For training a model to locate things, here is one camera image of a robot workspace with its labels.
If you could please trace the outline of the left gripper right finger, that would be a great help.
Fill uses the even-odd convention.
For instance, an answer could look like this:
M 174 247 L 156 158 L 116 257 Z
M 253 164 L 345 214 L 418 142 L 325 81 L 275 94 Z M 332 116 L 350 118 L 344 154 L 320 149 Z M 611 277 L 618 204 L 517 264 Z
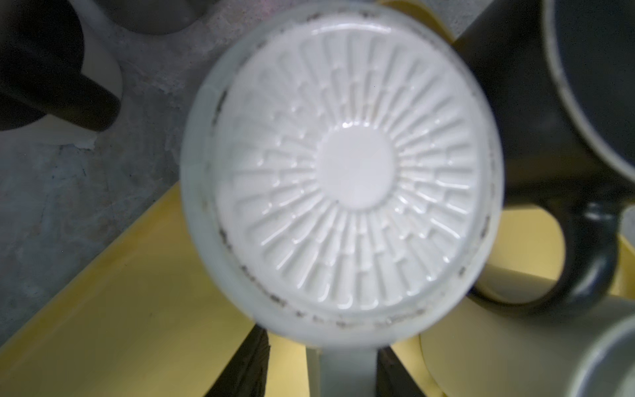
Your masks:
M 377 397 L 425 397 L 390 347 L 378 351 L 375 382 Z

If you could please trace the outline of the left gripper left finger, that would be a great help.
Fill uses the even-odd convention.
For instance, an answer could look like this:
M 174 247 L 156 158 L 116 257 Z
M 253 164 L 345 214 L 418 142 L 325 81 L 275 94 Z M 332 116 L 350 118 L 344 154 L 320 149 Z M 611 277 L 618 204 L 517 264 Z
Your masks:
M 255 325 L 204 396 L 263 397 L 270 352 L 268 332 Z

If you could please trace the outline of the white ceramic mug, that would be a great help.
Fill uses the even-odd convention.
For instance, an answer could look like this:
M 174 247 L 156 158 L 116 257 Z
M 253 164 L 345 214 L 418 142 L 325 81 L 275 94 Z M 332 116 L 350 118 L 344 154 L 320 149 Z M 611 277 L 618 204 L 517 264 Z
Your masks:
M 447 396 L 632 396 L 634 265 L 581 316 L 511 319 L 465 298 L 420 339 Z

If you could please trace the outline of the white ribbed-base mug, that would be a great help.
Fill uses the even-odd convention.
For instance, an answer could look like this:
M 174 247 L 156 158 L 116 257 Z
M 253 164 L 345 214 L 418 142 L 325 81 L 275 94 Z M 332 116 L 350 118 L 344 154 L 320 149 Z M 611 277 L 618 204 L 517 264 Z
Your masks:
M 372 3 L 297 5 L 203 81 L 180 185 L 220 291 L 307 348 L 313 396 L 375 394 L 380 349 L 447 315 L 504 196 L 479 84 L 451 46 Z

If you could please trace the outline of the white-base black handle mug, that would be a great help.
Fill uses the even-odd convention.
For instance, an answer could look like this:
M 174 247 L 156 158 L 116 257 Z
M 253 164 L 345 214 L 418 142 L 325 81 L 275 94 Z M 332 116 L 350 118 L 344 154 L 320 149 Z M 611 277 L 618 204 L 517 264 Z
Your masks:
M 116 59 L 68 1 L 1 3 L 1 134 L 92 149 L 122 107 Z

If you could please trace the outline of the grey ceramic mug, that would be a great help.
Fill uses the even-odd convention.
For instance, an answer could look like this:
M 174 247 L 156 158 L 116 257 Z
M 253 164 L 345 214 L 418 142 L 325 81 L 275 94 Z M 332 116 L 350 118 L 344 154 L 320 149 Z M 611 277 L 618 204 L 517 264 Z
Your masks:
M 100 0 L 103 12 L 117 25 L 135 33 L 167 35 L 200 19 L 213 0 Z

